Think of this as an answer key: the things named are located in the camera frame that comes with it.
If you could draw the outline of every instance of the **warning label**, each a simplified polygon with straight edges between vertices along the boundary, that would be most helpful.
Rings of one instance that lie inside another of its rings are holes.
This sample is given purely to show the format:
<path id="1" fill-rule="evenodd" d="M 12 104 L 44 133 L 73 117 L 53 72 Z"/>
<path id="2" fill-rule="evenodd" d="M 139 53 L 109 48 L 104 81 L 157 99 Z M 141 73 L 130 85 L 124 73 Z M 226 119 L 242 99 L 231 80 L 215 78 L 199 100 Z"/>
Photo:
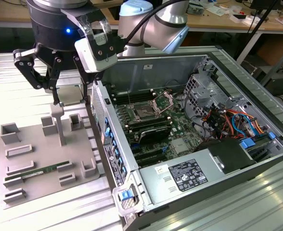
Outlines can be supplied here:
<path id="1" fill-rule="evenodd" d="M 208 182 L 195 159 L 168 168 L 180 191 Z"/>

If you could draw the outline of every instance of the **chipset heatsink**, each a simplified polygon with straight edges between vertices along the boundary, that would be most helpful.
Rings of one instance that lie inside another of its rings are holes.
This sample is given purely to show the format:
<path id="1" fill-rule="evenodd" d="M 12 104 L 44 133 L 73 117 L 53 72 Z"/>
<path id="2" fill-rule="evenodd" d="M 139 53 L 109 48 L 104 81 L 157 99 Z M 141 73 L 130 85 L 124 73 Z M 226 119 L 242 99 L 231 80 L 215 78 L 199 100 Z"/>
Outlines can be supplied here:
<path id="1" fill-rule="evenodd" d="M 183 153 L 189 150 L 188 146 L 186 145 L 186 143 L 184 142 L 182 138 L 171 141 L 171 145 L 173 146 L 177 154 Z"/>

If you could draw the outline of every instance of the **robotic arm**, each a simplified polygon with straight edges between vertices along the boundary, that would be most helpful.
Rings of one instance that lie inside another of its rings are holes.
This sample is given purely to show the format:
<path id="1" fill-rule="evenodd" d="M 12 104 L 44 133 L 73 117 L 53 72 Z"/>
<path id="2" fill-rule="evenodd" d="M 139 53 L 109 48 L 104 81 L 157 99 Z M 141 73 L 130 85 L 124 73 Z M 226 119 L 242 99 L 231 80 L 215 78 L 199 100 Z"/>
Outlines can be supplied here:
<path id="1" fill-rule="evenodd" d="M 88 0 L 27 0 L 27 4 L 36 45 L 28 51 L 15 50 L 14 64 L 33 88 L 52 93 L 54 104 L 59 103 L 56 83 L 61 71 L 78 69 L 88 103 L 88 84 L 102 79 L 103 71 L 117 62 L 117 54 L 143 54 L 144 42 L 172 53 L 188 31 L 188 0 L 170 0 L 155 10 L 143 0 L 127 1 L 120 12 L 121 36 L 112 35 L 103 13 Z M 34 69 L 35 58 L 46 64 L 45 76 Z"/>

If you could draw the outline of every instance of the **wooden desk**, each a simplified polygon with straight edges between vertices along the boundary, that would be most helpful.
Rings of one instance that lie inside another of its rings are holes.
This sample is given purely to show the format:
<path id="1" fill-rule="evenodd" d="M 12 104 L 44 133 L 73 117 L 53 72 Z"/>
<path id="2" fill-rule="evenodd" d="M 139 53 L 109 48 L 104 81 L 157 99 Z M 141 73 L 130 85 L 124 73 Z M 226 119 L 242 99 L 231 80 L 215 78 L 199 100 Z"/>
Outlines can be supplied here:
<path id="1" fill-rule="evenodd" d="M 120 5 L 123 0 L 113 0 L 110 2 L 103 2 L 103 0 L 92 0 L 92 2 L 99 8 L 112 7 Z M 245 14 L 250 15 L 251 9 L 244 6 L 242 3 L 237 3 L 235 0 L 231 0 L 228 3 L 224 3 L 228 6 L 238 5 L 242 7 Z M 118 29 L 118 21 L 114 19 L 110 11 L 105 8 L 101 9 L 105 17 L 108 19 L 112 29 Z M 269 21 L 264 22 L 259 31 L 252 37 L 246 48 L 243 50 L 239 58 L 238 63 L 241 63 L 247 56 L 249 51 L 253 48 L 262 34 L 283 34 L 283 25 L 275 20 L 277 16 L 269 16 Z M 228 33 L 247 33 L 248 26 L 241 23 L 234 23 L 229 19 L 228 15 L 221 17 L 206 11 L 203 16 L 188 15 L 187 25 L 190 27 L 190 31 L 201 32 L 228 32 Z M 31 27 L 30 17 L 28 10 L 22 6 L 14 6 L 0 0 L 0 27 Z"/>
<path id="2" fill-rule="evenodd" d="M 249 9 L 247 6 L 244 6 L 242 3 L 238 3 L 235 0 L 224 3 L 224 5 L 228 5 L 229 7 L 241 6 L 242 11 L 246 15 L 250 15 L 252 11 L 252 9 Z M 266 31 L 283 32 L 283 25 L 275 20 L 275 18 L 277 17 L 278 16 L 269 16 L 269 21 L 264 22 L 259 30 L 264 31 L 265 33 Z M 220 17 L 206 10 L 204 11 L 204 16 L 188 14 L 187 25 L 191 28 L 190 30 L 192 31 L 204 31 L 205 29 L 207 29 L 207 31 L 210 31 L 211 29 L 213 29 L 214 32 L 219 32 L 219 30 L 228 32 L 227 30 L 230 30 L 230 32 L 238 31 L 238 33 L 246 33 L 249 29 L 249 26 L 243 23 L 235 23 L 230 20 L 229 15 L 227 14 Z"/>

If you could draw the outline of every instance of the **motherboard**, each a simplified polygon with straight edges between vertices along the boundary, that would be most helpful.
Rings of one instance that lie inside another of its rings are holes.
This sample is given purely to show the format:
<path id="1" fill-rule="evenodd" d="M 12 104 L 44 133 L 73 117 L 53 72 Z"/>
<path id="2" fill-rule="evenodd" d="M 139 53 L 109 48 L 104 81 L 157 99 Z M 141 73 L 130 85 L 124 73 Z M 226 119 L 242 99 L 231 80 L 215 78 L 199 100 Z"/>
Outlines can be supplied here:
<path id="1" fill-rule="evenodd" d="M 202 142 L 175 95 L 168 90 L 113 97 L 113 104 L 140 167 L 190 154 Z"/>

